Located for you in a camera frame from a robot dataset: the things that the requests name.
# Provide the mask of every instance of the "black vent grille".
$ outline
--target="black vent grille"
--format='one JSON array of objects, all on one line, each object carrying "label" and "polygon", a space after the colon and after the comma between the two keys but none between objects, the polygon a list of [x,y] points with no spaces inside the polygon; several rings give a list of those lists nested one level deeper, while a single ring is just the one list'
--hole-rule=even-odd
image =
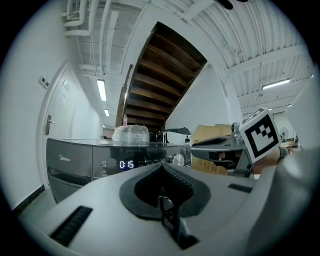
[{"label": "black vent grille", "polygon": [[251,190],[253,189],[253,187],[249,187],[249,186],[244,186],[244,185],[239,185],[239,184],[234,184],[231,183],[228,188],[233,189],[233,190],[238,190],[238,191],[242,191],[242,192],[246,192],[246,193],[250,193]]},{"label": "black vent grille", "polygon": [[79,206],[50,236],[67,247],[90,215],[92,208]]}]

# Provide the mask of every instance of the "plastic bag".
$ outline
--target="plastic bag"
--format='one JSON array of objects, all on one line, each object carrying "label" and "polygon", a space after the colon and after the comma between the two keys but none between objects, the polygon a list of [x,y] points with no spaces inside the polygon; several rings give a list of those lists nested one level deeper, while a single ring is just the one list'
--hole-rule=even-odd
[{"label": "plastic bag", "polygon": [[142,125],[119,126],[114,129],[112,136],[114,142],[149,142],[148,128]]}]

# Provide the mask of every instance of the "display digits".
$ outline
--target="display digits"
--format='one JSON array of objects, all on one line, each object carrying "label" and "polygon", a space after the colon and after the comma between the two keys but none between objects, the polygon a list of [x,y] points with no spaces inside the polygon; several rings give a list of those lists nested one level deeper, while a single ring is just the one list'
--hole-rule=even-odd
[{"label": "display digits", "polygon": [[123,168],[125,168],[126,167],[126,164],[125,164],[125,162],[124,161],[120,161],[120,169],[123,169]]},{"label": "display digits", "polygon": [[119,162],[119,168],[120,169],[133,169],[135,167],[134,165],[134,161],[131,160],[131,161],[128,161],[128,162],[124,162],[124,161],[120,161]]}]

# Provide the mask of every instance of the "control knob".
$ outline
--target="control knob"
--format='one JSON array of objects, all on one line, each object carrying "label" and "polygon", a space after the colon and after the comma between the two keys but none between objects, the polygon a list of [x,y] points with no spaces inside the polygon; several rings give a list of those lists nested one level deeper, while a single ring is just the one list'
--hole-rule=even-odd
[{"label": "control knob", "polygon": [[184,166],[185,165],[185,158],[180,153],[174,153],[172,156],[169,157],[170,164],[174,164],[177,166]]}]

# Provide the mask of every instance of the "midea logo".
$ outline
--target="midea logo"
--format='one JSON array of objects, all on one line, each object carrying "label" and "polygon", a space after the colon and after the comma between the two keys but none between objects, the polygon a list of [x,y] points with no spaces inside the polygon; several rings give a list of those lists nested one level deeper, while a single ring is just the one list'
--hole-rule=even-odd
[{"label": "midea logo", "polygon": [[61,155],[59,155],[59,159],[60,159],[60,160],[63,160],[63,161],[70,162],[70,159],[69,159],[69,158],[64,157],[62,154],[61,154]]}]

